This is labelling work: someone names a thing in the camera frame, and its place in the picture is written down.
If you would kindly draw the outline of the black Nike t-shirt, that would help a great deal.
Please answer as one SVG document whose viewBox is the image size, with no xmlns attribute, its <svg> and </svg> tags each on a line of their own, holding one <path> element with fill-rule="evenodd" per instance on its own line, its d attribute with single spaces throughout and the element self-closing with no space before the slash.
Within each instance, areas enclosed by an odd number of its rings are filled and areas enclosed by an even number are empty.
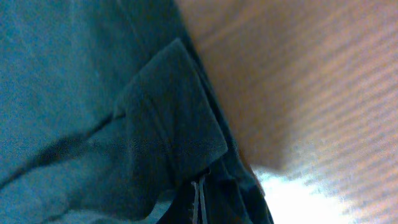
<svg viewBox="0 0 398 224">
<path fill-rule="evenodd" d="M 177 4 L 1 2 L 2 223 L 272 223 Z"/>
</svg>

